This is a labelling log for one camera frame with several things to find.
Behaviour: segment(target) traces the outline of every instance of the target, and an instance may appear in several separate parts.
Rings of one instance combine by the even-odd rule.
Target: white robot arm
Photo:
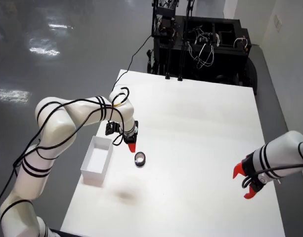
[[[263,186],[274,180],[303,169],[303,135],[290,131],[247,155],[234,168],[237,174],[246,176],[242,187],[249,186],[246,199],[253,198]]]
[[[137,127],[128,94],[115,89],[110,100],[101,96],[75,101],[48,97],[38,103],[35,116],[42,130],[40,143],[25,152],[14,188],[0,207],[5,237],[58,236],[36,216],[31,200],[41,195],[55,159],[72,145],[82,126],[102,120],[118,122],[122,139],[135,152]]]

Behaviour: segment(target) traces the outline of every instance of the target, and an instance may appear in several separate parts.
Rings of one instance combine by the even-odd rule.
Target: gray floor
[[[212,0],[199,0],[201,4],[210,10],[200,14],[221,17],[223,6]],[[119,69],[128,66],[131,55],[149,36],[151,16],[151,0],[0,1],[0,191],[11,164],[38,129],[36,104],[48,96],[108,96]],[[146,71],[145,53],[151,47],[149,40],[135,57],[132,70]],[[256,101],[269,142],[287,128],[262,51],[254,46],[250,56],[258,71]],[[96,130],[97,125],[92,125],[78,133],[34,201],[37,214],[51,228],[60,229]],[[276,191],[286,236],[303,236],[301,174],[283,179]]]

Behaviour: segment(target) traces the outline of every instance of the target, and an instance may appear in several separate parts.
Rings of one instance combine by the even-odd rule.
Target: black metal frame
[[[182,81],[182,78],[188,78],[252,86],[253,83],[251,83],[251,80],[247,78],[245,73],[251,49],[248,30],[241,27],[239,20],[192,17],[190,16],[193,8],[192,3],[194,4],[193,0],[188,0],[186,16],[175,15],[174,18],[171,18],[173,15],[172,12],[174,11],[175,13],[175,8],[171,9],[172,12],[168,17],[167,12],[164,12],[161,7],[157,7],[158,0],[154,0],[152,36],[154,37],[153,52],[155,63],[153,73],[156,74],[159,67],[159,73],[164,75],[166,79],[170,79],[170,75],[174,75],[179,81]],[[174,34],[168,33],[165,36],[156,34],[155,24],[157,22],[155,19],[158,13],[164,14],[164,19],[171,20],[169,28],[172,31],[168,32],[174,32]],[[199,55],[203,43],[194,44],[194,41],[192,42],[192,35],[188,31],[200,25],[206,28],[207,32],[211,32],[210,44],[214,47],[215,59],[210,67],[203,67],[198,70],[194,67],[196,62],[189,55],[187,42],[192,45],[193,53]],[[219,46],[217,46],[216,33],[218,33],[221,39]],[[237,38],[246,38],[247,47],[241,43],[241,40],[237,41],[235,47],[233,47]],[[207,58],[210,51],[211,47],[205,47],[201,58]]]

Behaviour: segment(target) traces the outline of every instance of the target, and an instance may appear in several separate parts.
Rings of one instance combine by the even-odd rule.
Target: small round container
[[[143,167],[146,163],[146,155],[144,152],[137,152],[135,155],[135,165],[137,167]]]

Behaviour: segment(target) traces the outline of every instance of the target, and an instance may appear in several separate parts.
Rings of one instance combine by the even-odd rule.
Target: open white box
[[[93,136],[81,166],[83,178],[103,181],[112,151],[111,139]]]

